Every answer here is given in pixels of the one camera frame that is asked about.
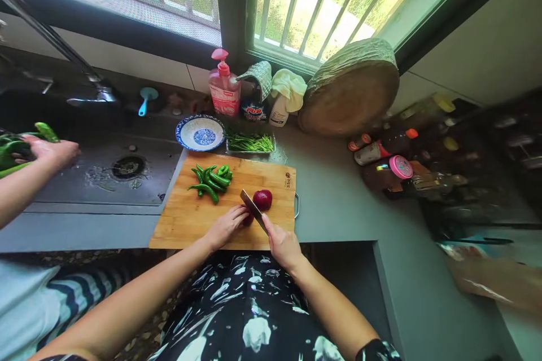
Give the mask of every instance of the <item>pink pump bottle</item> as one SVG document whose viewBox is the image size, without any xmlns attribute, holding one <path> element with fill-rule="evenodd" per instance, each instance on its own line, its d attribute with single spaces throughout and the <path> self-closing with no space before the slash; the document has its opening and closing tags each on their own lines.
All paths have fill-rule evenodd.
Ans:
<svg viewBox="0 0 542 361">
<path fill-rule="evenodd" d="M 235 80 L 237 75 L 230 72 L 225 60 L 228 52 L 222 48 L 215 49 L 211 58 L 219 60 L 216 69 L 209 74 L 209 89 L 215 111 L 219 114 L 234 117 L 239 112 L 241 100 L 241 82 Z"/>
</svg>

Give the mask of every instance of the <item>wooden cutting board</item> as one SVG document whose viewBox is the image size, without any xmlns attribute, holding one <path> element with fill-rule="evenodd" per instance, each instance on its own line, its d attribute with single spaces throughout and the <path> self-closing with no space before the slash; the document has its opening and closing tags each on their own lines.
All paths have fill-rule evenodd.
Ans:
<svg viewBox="0 0 542 361">
<path fill-rule="evenodd" d="M 233 180 L 227 193 L 219 194 L 220 201 L 217 205 L 207 194 L 198 197 L 196 190 L 187 190 L 191 185 L 198 183 L 196 175 L 191 171 L 196 164 L 203 168 L 212 165 L 217 165 L 217 168 L 223 165 L 230 166 Z M 188 247 L 204 236 L 216 219 L 232 206 L 243 204 L 239 197 L 241 189 L 245 189 L 251 197 L 258 190 L 270 190 L 273 194 L 273 203 L 267 215 L 275 224 L 293 231 L 295 180 L 295 168 L 289 166 L 190 151 L 156 225 L 149 247 L 172 249 Z M 252 225 L 241 229 L 224 249 L 269 250 L 269 239 L 254 220 Z"/>
</svg>

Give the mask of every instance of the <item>cloth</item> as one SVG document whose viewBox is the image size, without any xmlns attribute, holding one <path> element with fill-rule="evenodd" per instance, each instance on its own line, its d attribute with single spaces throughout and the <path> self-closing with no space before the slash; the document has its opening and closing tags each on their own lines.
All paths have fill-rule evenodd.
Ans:
<svg viewBox="0 0 542 361">
<path fill-rule="evenodd" d="M 47 283 L 60 267 L 44 268 L 0 260 L 0 359 L 26 360 L 54 328 L 60 314 Z"/>
<path fill-rule="evenodd" d="M 286 111 L 293 113 L 303 107 L 303 96 L 307 84 L 303 78 L 288 69 L 280 69 L 271 81 L 271 96 L 281 94 L 286 100 Z"/>
<path fill-rule="evenodd" d="M 260 103 L 263 103 L 271 92 L 271 64 L 267 61 L 255 63 L 235 80 L 240 81 L 246 79 L 255 80 L 260 85 Z"/>
<path fill-rule="evenodd" d="M 194 277 L 148 361 L 342 360 L 309 315 L 307 302 L 270 254 L 219 252 Z M 83 361 L 58 355 L 49 361 Z M 358 361 L 399 361 L 388 343 L 373 340 Z"/>
<path fill-rule="evenodd" d="M 59 270 L 0 260 L 2 361 L 27 360 L 132 278 L 125 266 Z"/>
</svg>

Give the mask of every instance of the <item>blue and white bowl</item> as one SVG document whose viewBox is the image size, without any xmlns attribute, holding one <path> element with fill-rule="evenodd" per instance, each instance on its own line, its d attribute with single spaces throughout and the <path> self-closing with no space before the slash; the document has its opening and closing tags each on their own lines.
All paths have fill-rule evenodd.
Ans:
<svg viewBox="0 0 542 361">
<path fill-rule="evenodd" d="M 177 141 L 191 151 L 210 151 L 224 142 L 222 123 L 212 116 L 193 115 L 182 120 L 175 131 Z"/>
</svg>

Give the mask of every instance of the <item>black and white dress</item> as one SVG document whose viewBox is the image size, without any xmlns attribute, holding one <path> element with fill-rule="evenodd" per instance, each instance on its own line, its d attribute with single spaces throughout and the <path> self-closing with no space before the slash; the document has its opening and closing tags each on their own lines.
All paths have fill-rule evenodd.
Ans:
<svg viewBox="0 0 542 361">
<path fill-rule="evenodd" d="M 77 359 L 69 356 L 65 361 Z M 342 359 L 309 315 L 299 287 L 270 254 L 221 252 L 194 278 L 149 361 Z M 390 344 L 373 340 L 356 360 L 400 357 Z"/>
</svg>

